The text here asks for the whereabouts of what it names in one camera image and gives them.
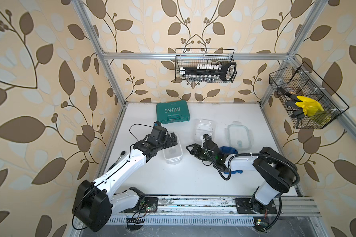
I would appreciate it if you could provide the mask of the blue cleaning cloth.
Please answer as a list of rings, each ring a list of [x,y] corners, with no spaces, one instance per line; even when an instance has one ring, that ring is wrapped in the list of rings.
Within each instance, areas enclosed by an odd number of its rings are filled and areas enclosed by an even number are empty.
[[[220,151],[222,153],[224,153],[224,154],[235,154],[235,155],[238,154],[238,151],[233,147],[222,146],[222,147],[220,147]],[[235,170],[235,171],[231,172],[231,174],[237,174],[237,173],[242,174],[243,171],[242,170]]]

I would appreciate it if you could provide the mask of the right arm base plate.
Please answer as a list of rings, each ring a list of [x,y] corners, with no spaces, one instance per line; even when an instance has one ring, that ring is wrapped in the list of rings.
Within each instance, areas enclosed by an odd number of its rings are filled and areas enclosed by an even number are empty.
[[[277,214],[277,207],[273,200],[264,205],[253,198],[235,198],[235,205],[238,214]]]

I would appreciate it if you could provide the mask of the clear lunch box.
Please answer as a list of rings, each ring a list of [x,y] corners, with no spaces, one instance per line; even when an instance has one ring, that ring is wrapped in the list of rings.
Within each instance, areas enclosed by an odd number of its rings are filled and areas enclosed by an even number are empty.
[[[204,135],[213,136],[216,131],[216,122],[208,119],[196,119],[194,129],[194,141],[200,145],[204,142]]]
[[[176,165],[181,162],[183,158],[183,149],[180,144],[180,140],[178,139],[178,144],[175,147],[169,147],[163,150],[163,155],[166,163],[170,165]]]

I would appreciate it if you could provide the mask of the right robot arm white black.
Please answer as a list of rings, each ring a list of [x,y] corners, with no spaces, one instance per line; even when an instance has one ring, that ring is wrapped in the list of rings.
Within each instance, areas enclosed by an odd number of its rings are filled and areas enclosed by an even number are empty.
[[[236,171],[257,172],[264,182],[252,195],[251,204],[267,206],[300,181],[296,165],[270,147],[263,147],[258,153],[224,152],[211,136],[205,135],[202,145],[191,144],[186,149],[207,166],[214,167],[225,181],[230,180]]]

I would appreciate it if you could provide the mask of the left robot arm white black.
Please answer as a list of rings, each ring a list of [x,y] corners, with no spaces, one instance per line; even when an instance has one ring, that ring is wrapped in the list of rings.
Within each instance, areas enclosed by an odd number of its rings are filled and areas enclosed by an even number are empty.
[[[93,232],[102,229],[113,214],[127,209],[141,209],[145,194],[135,187],[117,193],[119,187],[159,151],[178,145],[178,137],[155,122],[150,134],[130,145],[129,153],[102,176],[84,180],[77,189],[72,207],[73,218]]]

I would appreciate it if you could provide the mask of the clear lunch box lid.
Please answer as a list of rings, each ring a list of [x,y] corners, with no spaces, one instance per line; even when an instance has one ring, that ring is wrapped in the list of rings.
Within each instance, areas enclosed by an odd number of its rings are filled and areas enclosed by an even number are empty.
[[[253,139],[247,126],[234,122],[227,126],[227,141],[237,151],[248,151],[252,148]]]

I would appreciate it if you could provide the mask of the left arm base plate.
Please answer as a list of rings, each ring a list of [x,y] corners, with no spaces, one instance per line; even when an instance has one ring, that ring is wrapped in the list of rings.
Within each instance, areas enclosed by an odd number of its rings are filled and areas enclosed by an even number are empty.
[[[144,197],[142,198],[134,208],[125,210],[126,213],[136,213],[141,212],[155,212],[158,209],[158,198],[157,197]]]

